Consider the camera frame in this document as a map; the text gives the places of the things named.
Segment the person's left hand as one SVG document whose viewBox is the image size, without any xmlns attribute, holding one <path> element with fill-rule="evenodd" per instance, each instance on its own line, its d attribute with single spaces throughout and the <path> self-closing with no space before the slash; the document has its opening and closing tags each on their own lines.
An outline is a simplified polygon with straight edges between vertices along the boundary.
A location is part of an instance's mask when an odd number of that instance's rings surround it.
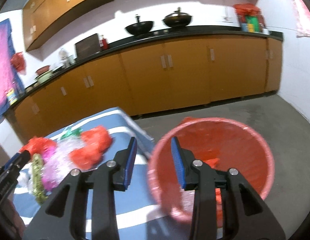
<svg viewBox="0 0 310 240">
<path fill-rule="evenodd" d="M 26 226 L 18 214 L 13 202 L 7 199 L 2 206 L 2 211 L 4 212 L 4 216 L 8 219 L 8 223 L 10 224 L 9 228 L 22 238 Z"/>
</svg>

